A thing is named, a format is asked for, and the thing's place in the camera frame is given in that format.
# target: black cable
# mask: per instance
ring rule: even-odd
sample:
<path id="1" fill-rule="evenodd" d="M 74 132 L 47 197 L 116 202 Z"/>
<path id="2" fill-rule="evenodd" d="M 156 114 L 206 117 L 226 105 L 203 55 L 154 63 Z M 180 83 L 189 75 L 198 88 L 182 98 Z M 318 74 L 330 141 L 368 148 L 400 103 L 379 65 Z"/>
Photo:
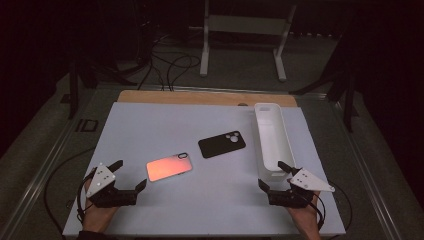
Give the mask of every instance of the black cable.
<path id="1" fill-rule="evenodd" d="M 150 65 L 149 70 L 147 71 L 146 75 L 144 75 L 144 77 L 141 80 L 140 84 L 138 84 L 137 90 L 140 90 L 141 85 L 143 85 L 143 83 L 147 80 L 147 77 L 150 75 L 150 72 L 152 71 L 153 61 L 152 61 L 152 58 L 151 57 L 150 57 L 150 61 L 149 61 L 148 64 Z"/>
<path id="2" fill-rule="evenodd" d="M 167 84 L 168 84 L 168 88 L 169 88 L 169 90 L 170 91 L 174 91 L 174 84 L 175 84 L 175 82 L 177 81 L 177 79 L 178 78 L 180 78 L 184 73 L 186 73 L 190 68 L 193 68 L 193 67 L 196 67 L 196 66 L 198 66 L 199 64 L 200 64 L 200 58 L 198 58 L 198 57 L 196 57 L 196 56 L 191 56 L 191 55 L 188 55 L 188 54 L 186 54 L 186 53 L 183 53 L 183 52 L 155 52 L 155 53 L 165 53 L 165 54 L 182 54 L 183 56 L 180 56 L 180 57 L 177 57 L 176 59 L 174 59 L 172 62 L 170 62 L 170 61 L 168 61 L 168 60 L 166 60 L 166 59 L 163 59 L 163 58 L 161 58 L 161 57 L 159 57 L 159 56 L 157 56 L 157 55 L 155 55 L 155 54 L 152 54 L 152 56 L 153 57 L 155 57 L 155 58 L 157 58 L 157 59 L 159 59 L 159 60 L 161 60 L 161 61 L 163 61 L 163 62 L 165 62 L 165 63 L 168 63 L 170 66 L 168 67 L 168 70 L 167 70 L 167 75 L 166 75 L 166 80 L 167 80 Z M 190 60 L 190 64 L 189 65 L 179 65 L 179 64 L 177 64 L 177 62 L 178 61 L 180 61 L 180 60 L 182 60 L 182 59 L 184 59 L 184 58 L 188 58 L 189 60 Z M 173 67 L 177 67 L 177 68 L 183 68 L 184 70 L 183 70 L 183 72 L 181 72 L 178 76 L 176 76 L 175 78 L 173 78 L 172 80 L 171 80 L 171 78 L 170 78 L 170 72 L 171 72 L 171 69 L 173 68 Z"/>
<path id="3" fill-rule="evenodd" d="M 314 195 L 318 198 L 318 200 L 321 202 L 321 205 L 322 205 L 322 208 L 323 208 L 323 210 L 324 210 L 324 220 L 325 220 L 325 217 L 327 216 L 327 211 L 326 211 L 326 209 L 325 209 L 325 205 L 324 205 L 324 202 L 322 201 L 322 199 L 317 195 L 317 194 L 315 194 L 314 193 Z"/>
<path id="4" fill-rule="evenodd" d="M 84 217 L 85 217 L 85 210 L 88 209 L 89 207 L 87 207 L 86 209 L 82 208 L 82 204 L 81 204 L 81 192 L 82 189 L 84 188 L 85 183 L 92 179 L 94 176 L 94 173 L 96 171 L 93 169 L 93 171 L 91 171 L 85 178 L 84 180 L 82 180 L 82 182 L 80 183 L 79 187 L 78 187 L 78 193 L 77 193 L 77 218 L 78 220 L 80 220 L 81 224 L 84 221 Z"/>
<path id="5" fill-rule="evenodd" d="M 348 221 L 348 223 L 347 223 L 347 225 L 346 225 L 346 228 L 345 228 L 345 231 L 347 232 L 348 230 L 349 230 L 349 228 L 350 228 L 350 225 L 352 224 L 352 220 L 353 220 L 353 208 L 352 208 L 352 203 L 350 202 L 350 199 L 349 199 L 349 197 L 347 196 L 347 194 L 346 194 L 346 192 L 340 187 L 340 186 L 338 186 L 336 183 L 334 183 L 333 181 L 330 181 L 329 179 L 327 179 L 328 180 L 328 182 L 330 183 L 330 184 L 332 184 L 332 185 L 334 185 L 336 188 L 338 188 L 341 192 L 342 192 L 342 194 L 344 195 L 344 197 L 346 198 L 346 201 L 348 202 L 348 204 L 349 204 L 349 221 Z M 331 238 L 329 238 L 328 240 L 330 240 L 330 239 L 335 239 L 336 237 L 339 237 L 340 235 L 335 235 L 335 236 L 333 236 L 333 237 L 331 237 Z"/>
<path id="6" fill-rule="evenodd" d="M 93 151 L 95 149 L 95 147 L 93 147 L 93 148 L 89 148 L 89 149 L 87 149 L 87 150 L 84 150 L 84 151 L 82 151 L 82 152 L 80 152 L 80 153 L 78 153 L 78 154 L 76 154 L 76 155 L 74 155 L 74 156 L 72 156 L 72 157 L 70 157 L 70 158 L 67 158 L 65 161 L 63 161 L 61 164 L 59 164 L 53 171 L 52 171 L 52 173 L 50 174 L 50 176 L 47 178 L 47 181 L 46 181 L 46 184 L 44 185 L 44 194 L 43 194 L 43 202 L 44 202 L 44 208 L 46 209 L 46 211 L 47 211 L 47 214 L 49 215 L 49 217 L 50 217 L 50 219 L 53 221 L 53 223 L 54 223 L 54 225 L 56 226 L 56 229 L 59 231 L 59 234 L 62 236 L 62 239 L 63 240 L 66 240 L 66 237 L 65 236 L 63 236 L 62 235 L 62 232 L 63 232 L 63 230 L 62 230 L 62 227 L 60 226 L 60 224 L 59 224 L 59 222 L 56 220 L 56 218 L 53 216 L 53 213 L 51 212 L 51 210 L 50 210 L 50 207 L 49 207 L 49 205 L 48 205 L 48 201 L 47 201 L 47 190 L 48 190 L 48 187 L 49 187 L 49 184 L 50 184 L 50 181 L 51 181 L 51 179 L 53 178 L 53 176 L 54 176 L 54 174 L 63 166 L 63 165 L 65 165 L 65 163 L 67 163 L 67 162 L 69 162 L 69 161 L 71 161 L 71 160 L 73 160 L 73 159 L 75 159 L 75 158 L 77 158 L 77 157 L 79 157 L 79 156 L 81 156 L 81 155 L 83 155 L 83 154 L 85 154 L 85 153 L 88 153 L 88 152 L 90 152 L 90 151 Z"/>
<path id="7" fill-rule="evenodd" d="M 178 62 L 179 60 L 181 60 L 181 59 L 184 59 L 184 58 L 186 58 L 186 57 L 188 57 L 188 59 L 190 59 L 190 64 L 189 64 L 189 66 L 187 67 L 187 68 L 185 68 L 184 69 L 184 71 L 182 72 L 182 73 L 180 73 L 177 77 L 175 77 L 174 78 L 174 80 L 170 80 L 169 79 L 169 74 L 170 74 L 170 72 L 171 72 L 171 69 L 172 69 L 172 66 L 174 66 L 175 65 L 175 63 L 176 62 Z M 181 56 L 181 57 L 178 57 L 178 58 L 176 58 L 173 62 L 172 62 L 172 64 L 169 66 L 169 68 L 168 68 L 168 71 L 167 71 L 167 73 L 166 73 L 166 80 L 167 80 L 167 82 L 168 82 L 168 86 L 169 86 L 169 90 L 170 91 L 174 91 L 174 83 L 175 83 L 175 81 L 179 78 L 179 77 L 181 77 L 184 73 L 186 73 L 190 68 L 191 68 L 191 64 L 192 64 L 192 61 L 191 61 L 191 57 L 190 56 Z"/>

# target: cable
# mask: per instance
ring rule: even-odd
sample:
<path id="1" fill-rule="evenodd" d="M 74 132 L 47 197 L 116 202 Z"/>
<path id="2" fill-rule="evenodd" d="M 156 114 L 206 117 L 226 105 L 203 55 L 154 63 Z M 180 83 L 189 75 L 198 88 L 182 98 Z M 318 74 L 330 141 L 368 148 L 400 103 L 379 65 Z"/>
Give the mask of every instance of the cable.
<path id="1" fill-rule="evenodd" d="M 172 62 L 170 62 L 170 61 L 168 61 L 168 60 L 166 60 L 166 59 L 163 59 L 163 58 L 161 58 L 161 57 L 159 57 L 159 56 L 157 56 L 156 54 L 153 54 L 152 53 L 152 56 L 153 57 L 155 57 L 155 58 L 157 58 L 157 59 L 159 59 L 159 60 L 161 60 L 161 61 L 163 61 L 163 62 L 165 62 L 165 63 L 168 63 L 168 64 L 170 64 L 170 66 L 168 67 L 168 70 L 167 70 L 167 74 L 166 74 L 166 81 L 167 81 L 167 84 L 168 84 L 168 88 L 169 88 L 169 90 L 170 91 L 174 91 L 174 84 L 175 84 L 175 82 L 177 81 L 177 79 L 178 78 L 180 78 L 184 73 L 186 73 L 190 68 L 193 68 L 193 67 L 196 67 L 196 66 L 198 66 L 199 64 L 200 64 L 200 58 L 198 58 L 198 57 L 196 57 L 196 56 L 192 56 L 192 55 L 188 55 L 188 54 L 186 54 L 186 53 L 183 53 L 183 52 L 157 52 L 157 51 L 154 51 L 154 53 L 163 53 L 163 54 L 182 54 L 183 56 L 180 56 L 180 57 L 177 57 L 176 59 L 174 59 Z M 182 60 L 182 59 L 185 59 L 185 58 L 188 58 L 189 59 L 189 61 L 190 61 L 190 64 L 189 65 L 179 65 L 179 64 L 177 64 L 177 62 L 178 61 L 180 61 L 180 60 Z M 175 78 L 173 78 L 172 80 L 171 80 L 171 78 L 170 78 L 170 72 L 171 72 L 171 69 L 173 68 L 173 67 L 177 67 L 177 68 L 183 68 L 184 70 L 183 70 L 183 72 L 181 72 L 178 76 L 176 76 Z"/>
<path id="2" fill-rule="evenodd" d="M 143 79 L 141 80 L 140 84 L 138 84 L 137 90 L 140 90 L 141 85 L 143 85 L 143 83 L 147 80 L 147 77 L 150 75 L 150 72 L 152 71 L 152 67 L 153 67 L 153 60 L 150 57 L 150 61 L 148 63 L 150 65 L 149 70 L 147 71 L 146 75 L 144 75 Z"/>
<path id="3" fill-rule="evenodd" d="M 324 220 L 325 220 L 325 217 L 327 216 L 327 211 L 326 211 L 326 209 L 325 209 L 325 205 L 324 205 L 324 202 L 322 201 L 322 199 L 317 195 L 317 194 L 315 194 L 314 193 L 314 195 L 318 198 L 318 200 L 321 202 L 321 205 L 322 205 L 322 208 L 323 208 L 323 210 L 324 210 Z"/>
<path id="4" fill-rule="evenodd" d="M 84 150 L 84 151 L 82 151 L 82 152 L 80 152 L 80 153 L 78 153 L 78 154 L 76 154 L 76 155 L 74 155 L 74 156 L 72 156 L 72 157 L 70 157 L 70 158 L 67 158 L 65 161 L 63 161 L 61 164 L 59 164 L 53 171 L 52 171 L 52 173 L 50 174 L 50 176 L 49 176 L 49 178 L 47 179 L 47 181 L 46 181 L 46 184 L 44 185 L 44 194 L 43 194 L 43 202 L 44 202 L 44 207 L 45 207 L 45 209 L 46 209 L 46 211 L 47 211 L 47 214 L 49 215 L 49 217 L 50 217 L 50 219 L 53 221 L 53 223 L 54 223 L 54 225 L 56 226 L 56 229 L 59 231 L 59 234 L 62 236 L 62 239 L 63 240 L 66 240 L 66 237 L 65 236 L 63 236 L 62 235 L 62 232 L 63 232 L 63 230 L 62 230 L 62 227 L 60 226 L 60 224 L 59 224 L 59 222 L 56 220 L 56 218 L 53 216 L 53 213 L 51 212 L 51 210 L 50 210 L 50 207 L 49 207 L 49 205 L 48 205 L 48 201 L 47 201 L 47 190 L 48 190 L 48 187 L 49 187 L 49 183 L 50 183 L 50 181 L 51 181 L 51 179 L 53 178 L 53 176 L 54 176 L 54 174 L 63 166 L 63 165 L 65 165 L 65 163 L 67 163 L 67 162 L 69 162 L 69 161 L 71 161 L 71 160 L 73 160 L 73 159 L 75 159 L 75 158 L 77 158 L 77 157 L 79 157 L 79 156 L 81 156 L 81 155 L 84 155 L 84 154 L 86 154 L 86 153 L 88 153 L 88 152 L 90 152 L 90 151 L 93 151 L 95 149 L 95 147 L 92 147 L 92 148 L 89 148 L 89 149 L 87 149 L 87 150 Z"/>
<path id="5" fill-rule="evenodd" d="M 331 180 L 329 180 L 329 179 L 327 179 L 328 180 L 328 182 L 330 183 L 330 184 L 332 184 L 332 185 L 334 185 L 336 188 L 338 188 L 341 192 L 342 192 L 342 194 L 344 195 L 344 197 L 346 198 L 346 201 L 348 202 L 348 204 L 349 204 L 349 221 L 348 221 L 348 223 L 347 223 L 347 225 L 346 225 L 346 228 L 345 228 L 345 231 L 347 232 L 347 230 L 349 230 L 349 228 L 350 228 L 350 225 L 352 224 L 352 220 L 353 220 L 353 208 L 352 208 L 352 203 L 350 202 L 350 199 L 349 199 L 349 197 L 347 196 L 347 194 L 346 194 L 346 192 L 340 187 L 340 186 L 338 186 L 336 183 L 334 183 L 333 181 L 331 181 Z M 339 237 L 340 235 L 335 235 L 335 236 L 333 236 L 333 237 L 331 237 L 331 238 L 329 238 L 328 240 L 330 240 L 330 239 L 335 239 L 335 238 L 337 238 L 337 237 Z"/>

